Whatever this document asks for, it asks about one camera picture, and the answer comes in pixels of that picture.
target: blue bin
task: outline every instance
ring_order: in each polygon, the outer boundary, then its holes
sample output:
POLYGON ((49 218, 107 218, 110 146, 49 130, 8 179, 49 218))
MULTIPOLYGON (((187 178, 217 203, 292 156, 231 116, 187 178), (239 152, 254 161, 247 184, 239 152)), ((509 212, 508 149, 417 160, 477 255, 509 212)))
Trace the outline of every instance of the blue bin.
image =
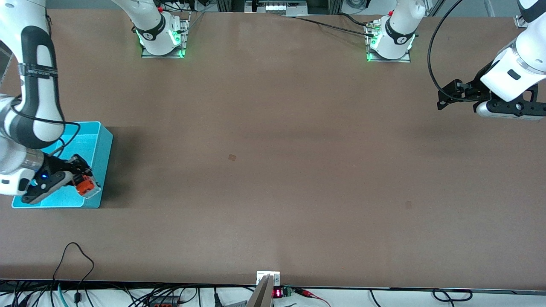
MULTIPOLYGON (((100 184, 101 189, 104 188, 104 179, 106 177, 106 169, 108 167, 108 159, 110 158, 110 149, 112 148, 113 135, 98 121, 78 122, 81 125, 81 130, 74 138, 72 143, 64 148, 61 154, 61 159, 69 159, 73 154, 79 154, 87 161, 93 171, 95 180, 100 184)), ((66 125, 61 138, 68 141, 76 132, 76 126, 66 125)), ((61 146, 61 142, 57 141, 43 151, 49 153, 55 148, 61 146)), ((102 198, 102 190, 90 199, 85 199, 78 194, 73 186, 64 186, 53 194, 44 198, 38 204, 25 204, 21 201, 21 197, 13 198, 11 207, 15 209, 22 208, 84 208, 95 209, 100 206, 102 198)))

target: table surface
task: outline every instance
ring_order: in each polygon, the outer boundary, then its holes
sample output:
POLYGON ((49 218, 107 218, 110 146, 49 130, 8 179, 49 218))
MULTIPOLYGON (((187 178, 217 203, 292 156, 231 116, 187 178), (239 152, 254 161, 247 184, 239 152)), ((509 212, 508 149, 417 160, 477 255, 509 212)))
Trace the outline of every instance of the table surface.
MULTIPOLYGON (((98 280, 251 284, 271 269, 290 284, 546 288, 544 122, 436 110, 438 18, 407 64, 366 62, 360 36, 242 13, 205 15, 183 60, 140 59, 122 11, 49 13, 66 118, 115 140, 100 209, 0 198, 0 277, 50 278, 76 241, 98 280)), ((440 84, 472 79, 518 33, 448 19, 440 84)), ((2 91, 19 90, 12 65, 2 91)), ((76 249, 65 261, 57 278, 88 270, 76 249)))

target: black velcro strap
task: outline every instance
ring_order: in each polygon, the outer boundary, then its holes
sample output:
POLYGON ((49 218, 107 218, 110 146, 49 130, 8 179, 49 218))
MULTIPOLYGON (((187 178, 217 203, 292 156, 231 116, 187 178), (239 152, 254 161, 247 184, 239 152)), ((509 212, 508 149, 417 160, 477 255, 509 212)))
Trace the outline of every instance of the black velcro strap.
POLYGON ((525 22, 533 22, 546 11, 546 0, 538 0, 528 9, 524 9, 523 6, 521 6, 521 3, 518 1, 518 8, 519 12, 521 13, 521 17, 523 17, 525 22))
POLYGON ((387 29, 387 34, 393 38, 396 45, 404 45, 410 38, 412 38, 413 34, 415 33, 415 31, 411 32, 410 34, 398 33, 390 26, 390 18, 387 19, 387 22, 385 23, 385 28, 387 29))
POLYGON ((140 36, 142 36, 145 40, 155 40, 156 36, 160 34, 165 29, 165 16, 163 14, 160 14, 161 20, 159 21, 158 25, 155 26, 152 29, 149 30, 143 30, 135 27, 135 29, 138 31, 140 36))
POLYGON ((19 74, 22 76, 30 76, 42 79, 49 79, 49 77, 58 77, 57 68, 32 63, 20 63, 19 74))

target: teal cable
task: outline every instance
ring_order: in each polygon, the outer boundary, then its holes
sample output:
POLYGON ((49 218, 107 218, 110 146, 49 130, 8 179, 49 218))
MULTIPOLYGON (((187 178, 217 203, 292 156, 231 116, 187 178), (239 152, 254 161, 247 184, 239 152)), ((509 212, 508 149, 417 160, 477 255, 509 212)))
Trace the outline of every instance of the teal cable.
POLYGON ((64 307, 68 307, 67 301, 64 300, 63 292, 61 291, 60 282, 59 282, 59 285, 57 286, 57 292, 59 293, 59 297, 61 298, 61 302, 63 303, 64 307))

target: brown table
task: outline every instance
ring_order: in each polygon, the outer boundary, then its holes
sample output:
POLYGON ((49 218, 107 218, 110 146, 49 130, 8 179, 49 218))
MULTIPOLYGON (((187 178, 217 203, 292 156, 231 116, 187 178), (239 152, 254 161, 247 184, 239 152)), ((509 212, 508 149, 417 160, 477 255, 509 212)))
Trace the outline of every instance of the brown table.
MULTIPOLYGON (((140 59, 122 11, 50 15, 66 118, 115 136, 104 201, 0 198, 0 277, 50 278, 77 241, 100 280, 274 269, 291 284, 546 288, 545 122, 437 111, 438 19, 393 64, 367 63, 362 37, 269 14, 205 15, 183 60, 140 59)), ((470 80, 517 34, 511 19, 447 20, 439 82, 470 80)), ((14 65, 2 90, 18 93, 14 65)), ((88 270, 76 249, 66 261, 59 278, 88 270)))

